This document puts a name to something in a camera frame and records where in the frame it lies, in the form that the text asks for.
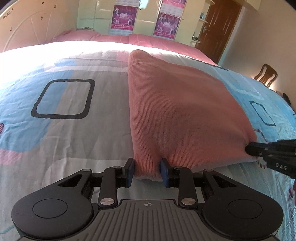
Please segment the dark object on table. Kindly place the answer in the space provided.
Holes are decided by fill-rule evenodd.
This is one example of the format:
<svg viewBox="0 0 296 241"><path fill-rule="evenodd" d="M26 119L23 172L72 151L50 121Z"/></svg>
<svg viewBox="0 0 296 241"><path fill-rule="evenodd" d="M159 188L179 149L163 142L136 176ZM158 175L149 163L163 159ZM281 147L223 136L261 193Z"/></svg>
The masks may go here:
<svg viewBox="0 0 296 241"><path fill-rule="evenodd" d="M285 93L282 94L282 98L287 102L288 105L291 105L290 99Z"/></svg>

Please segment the purple poster upper right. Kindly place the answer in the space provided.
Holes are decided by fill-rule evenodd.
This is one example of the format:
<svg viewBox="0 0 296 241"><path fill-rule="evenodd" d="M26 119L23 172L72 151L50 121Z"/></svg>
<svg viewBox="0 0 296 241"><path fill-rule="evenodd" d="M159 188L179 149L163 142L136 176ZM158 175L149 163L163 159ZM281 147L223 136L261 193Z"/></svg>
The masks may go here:
<svg viewBox="0 0 296 241"><path fill-rule="evenodd" d="M186 0L163 0L160 12L181 17L186 5Z"/></svg>

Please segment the blue patterned bed quilt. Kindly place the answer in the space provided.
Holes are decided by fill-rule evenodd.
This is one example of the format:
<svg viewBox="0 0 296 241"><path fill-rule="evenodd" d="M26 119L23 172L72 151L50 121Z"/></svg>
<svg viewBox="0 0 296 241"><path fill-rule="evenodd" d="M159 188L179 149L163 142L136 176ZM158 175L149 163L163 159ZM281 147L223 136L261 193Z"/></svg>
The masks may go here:
<svg viewBox="0 0 296 241"><path fill-rule="evenodd" d="M218 80L269 143L295 138L295 112L260 82L217 65L151 47L72 41L1 53L1 240L18 240L11 220L22 197L81 169L101 172L133 157L128 58L142 50ZM275 199L283 208L280 240L295 240L295 180L262 159L213 168ZM175 189L134 175L122 199L174 198Z"/></svg>

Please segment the purple poster lower right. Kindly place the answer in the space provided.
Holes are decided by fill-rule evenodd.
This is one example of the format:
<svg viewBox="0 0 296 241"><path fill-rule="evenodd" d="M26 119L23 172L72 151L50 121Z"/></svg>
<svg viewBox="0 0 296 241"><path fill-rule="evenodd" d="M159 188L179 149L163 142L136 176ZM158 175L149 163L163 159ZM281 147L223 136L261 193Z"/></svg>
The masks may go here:
<svg viewBox="0 0 296 241"><path fill-rule="evenodd" d="M159 12L153 36L174 40L180 19L179 16Z"/></svg>

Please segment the cream glossy wardrobe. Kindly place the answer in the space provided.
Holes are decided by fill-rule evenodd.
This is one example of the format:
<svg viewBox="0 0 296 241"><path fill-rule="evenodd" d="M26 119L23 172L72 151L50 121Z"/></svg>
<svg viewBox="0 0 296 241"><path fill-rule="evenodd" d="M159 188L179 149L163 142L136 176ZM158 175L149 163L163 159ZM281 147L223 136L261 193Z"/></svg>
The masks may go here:
<svg viewBox="0 0 296 241"><path fill-rule="evenodd" d="M162 1L140 1L131 32L153 36L161 4ZM206 15L213 4L214 1L186 1L174 41L191 45L192 37L199 35L206 22L201 15ZM101 34L122 35L122 30L110 28L114 6L115 1L79 1L77 28L89 27Z"/></svg>

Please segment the purple poster upper left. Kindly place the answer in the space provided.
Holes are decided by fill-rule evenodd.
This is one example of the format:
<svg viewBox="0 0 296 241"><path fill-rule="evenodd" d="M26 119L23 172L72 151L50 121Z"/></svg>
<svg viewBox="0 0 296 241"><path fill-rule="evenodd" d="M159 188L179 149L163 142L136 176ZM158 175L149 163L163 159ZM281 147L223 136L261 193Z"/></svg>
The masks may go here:
<svg viewBox="0 0 296 241"><path fill-rule="evenodd" d="M115 5L138 7L140 0L116 0Z"/></svg>

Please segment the pink knit garment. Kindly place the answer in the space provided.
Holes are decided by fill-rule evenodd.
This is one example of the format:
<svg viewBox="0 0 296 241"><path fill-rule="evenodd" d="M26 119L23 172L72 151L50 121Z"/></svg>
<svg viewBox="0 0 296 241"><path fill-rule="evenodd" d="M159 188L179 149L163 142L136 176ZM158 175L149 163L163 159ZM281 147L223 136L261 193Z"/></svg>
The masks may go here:
<svg viewBox="0 0 296 241"><path fill-rule="evenodd" d="M245 147L257 136L221 80L142 50L127 76L137 178L159 181L162 158L192 171L254 161Z"/></svg>

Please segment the purple poster lower left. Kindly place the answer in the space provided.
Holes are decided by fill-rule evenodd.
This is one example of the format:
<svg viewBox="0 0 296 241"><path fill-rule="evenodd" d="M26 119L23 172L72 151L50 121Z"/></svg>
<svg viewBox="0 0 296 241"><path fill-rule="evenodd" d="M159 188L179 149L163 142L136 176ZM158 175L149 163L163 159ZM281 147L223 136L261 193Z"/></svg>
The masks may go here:
<svg viewBox="0 0 296 241"><path fill-rule="evenodd" d="M135 6L115 5L111 18L112 30L132 31L138 8Z"/></svg>

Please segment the brown wooden door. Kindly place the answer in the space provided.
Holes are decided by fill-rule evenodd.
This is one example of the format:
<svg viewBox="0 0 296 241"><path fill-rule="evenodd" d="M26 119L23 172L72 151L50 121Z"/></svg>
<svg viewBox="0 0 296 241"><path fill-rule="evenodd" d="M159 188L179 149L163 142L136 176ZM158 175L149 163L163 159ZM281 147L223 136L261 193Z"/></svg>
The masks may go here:
<svg viewBox="0 0 296 241"><path fill-rule="evenodd" d="M196 48L216 64L228 43L242 6L237 1L220 0L209 7Z"/></svg>

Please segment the pink bed cover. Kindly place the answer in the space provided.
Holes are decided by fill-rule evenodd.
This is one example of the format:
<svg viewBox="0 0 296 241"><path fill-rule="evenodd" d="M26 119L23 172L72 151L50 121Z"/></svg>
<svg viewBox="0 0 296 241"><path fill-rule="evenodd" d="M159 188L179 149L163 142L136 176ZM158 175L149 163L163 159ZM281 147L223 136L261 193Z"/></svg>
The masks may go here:
<svg viewBox="0 0 296 241"><path fill-rule="evenodd" d="M132 44L142 47L151 47L162 49L166 51L175 52L182 54L202 62L215 65L209 57L207 57L200 50L190 47L188 45L170 41L162 38L147 36L143 34L131 34L129 36L124 35L103 35L95 32L92 29L80 29L80 30L68 30L60 35L49 40L48 43L52 42L64 42L64 41L97 41L97 42L115 42L123 44Z"/></svg>

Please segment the purple poster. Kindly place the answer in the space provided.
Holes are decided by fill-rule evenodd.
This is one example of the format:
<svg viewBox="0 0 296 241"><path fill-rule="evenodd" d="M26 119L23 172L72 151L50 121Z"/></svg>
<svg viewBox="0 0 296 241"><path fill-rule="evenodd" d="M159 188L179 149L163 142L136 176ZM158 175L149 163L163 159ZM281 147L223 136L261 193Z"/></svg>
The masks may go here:
<svg viewBox="0 0 296 241"><path fill-rule="evenodd" d="M135 6L115 5L111 18L112 30L132 31L138 8Z"/></svg>
<svg viewBox="0 0 296 241"><path fill-rule="evenodd" d="M153 36L174 40L180 19L179 16L159 12Z"/></svg>
<svg viewBox="0 0 296 241"><path fill-rule="evenodd" d="M115 5L138 7L140 0L116 0Z"/></svg>
<svg viewBox="0 0 296 241"><path fill-rule="evenodd" d="M186 5L186 0L163 0L160 12L181 17Z"/></svg>

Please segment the cream curved headboard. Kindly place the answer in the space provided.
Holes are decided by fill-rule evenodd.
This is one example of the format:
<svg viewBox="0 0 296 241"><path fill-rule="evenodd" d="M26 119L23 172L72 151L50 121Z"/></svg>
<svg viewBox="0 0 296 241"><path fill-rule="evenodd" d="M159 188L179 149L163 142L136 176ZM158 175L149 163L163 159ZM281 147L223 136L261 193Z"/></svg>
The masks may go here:
<svg viewBox="0 0 296 241"><path fill-rule="evenodd" d="M1 52L50 42L77 27L79 1L9 1L1 9Z"/></svg>

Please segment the brown wooden chair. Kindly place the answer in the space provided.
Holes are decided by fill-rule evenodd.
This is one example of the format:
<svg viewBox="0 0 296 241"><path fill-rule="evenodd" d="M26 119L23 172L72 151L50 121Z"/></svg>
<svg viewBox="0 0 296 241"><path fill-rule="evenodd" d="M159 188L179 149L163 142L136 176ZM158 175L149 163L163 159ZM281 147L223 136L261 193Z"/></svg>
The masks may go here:
<svg viewBox="0 0 296 241"><path fill-rule="evenodd" d="M270 65L264 63L260 72L254 77L254 79L269 88L277 77L278 73Z"/></svg>

